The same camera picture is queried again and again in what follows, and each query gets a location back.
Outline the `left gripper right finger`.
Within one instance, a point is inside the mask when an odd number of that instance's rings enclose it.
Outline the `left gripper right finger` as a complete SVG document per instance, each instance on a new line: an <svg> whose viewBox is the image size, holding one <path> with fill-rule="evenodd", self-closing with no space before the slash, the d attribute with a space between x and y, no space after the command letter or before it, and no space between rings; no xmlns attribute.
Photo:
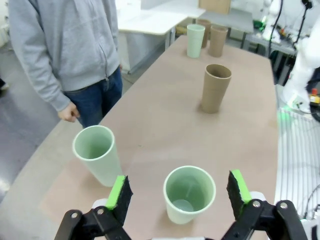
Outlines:
<svg viewBox="0 0 320 240"><path fill-rule="evenodd" d="M235 221L223 240L249 240L255 231L265 232L271 240L306 240L307 235L294 204L282 200L275 205L252 198L240 170L229 172L228 197Z"/></svg>

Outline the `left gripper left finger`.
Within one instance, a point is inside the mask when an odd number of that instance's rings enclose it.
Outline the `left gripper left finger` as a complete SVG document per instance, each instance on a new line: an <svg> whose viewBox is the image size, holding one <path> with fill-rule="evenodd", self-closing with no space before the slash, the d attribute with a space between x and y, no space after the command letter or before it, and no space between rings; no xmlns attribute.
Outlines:
<svg viewBox="0 0 320 240"><path fill-rule="evenodd" d="M110 191L107 202L87 213L67 211L57 230L56 240L129 240L123 228L133 192L127 176L120 175Z"/></svg>

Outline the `person's right hand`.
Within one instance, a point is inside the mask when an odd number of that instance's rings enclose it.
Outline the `person's right hand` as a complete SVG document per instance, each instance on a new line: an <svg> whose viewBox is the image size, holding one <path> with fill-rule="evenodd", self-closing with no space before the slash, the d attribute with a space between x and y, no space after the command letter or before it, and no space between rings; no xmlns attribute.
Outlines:
<svg viewBox="0 0 320 240"><path fill-rule="evenodd" d="M59 118L63 121L74 123L80 117L80 113L73 102L70 102L66 108L57 112Z"/></svg>

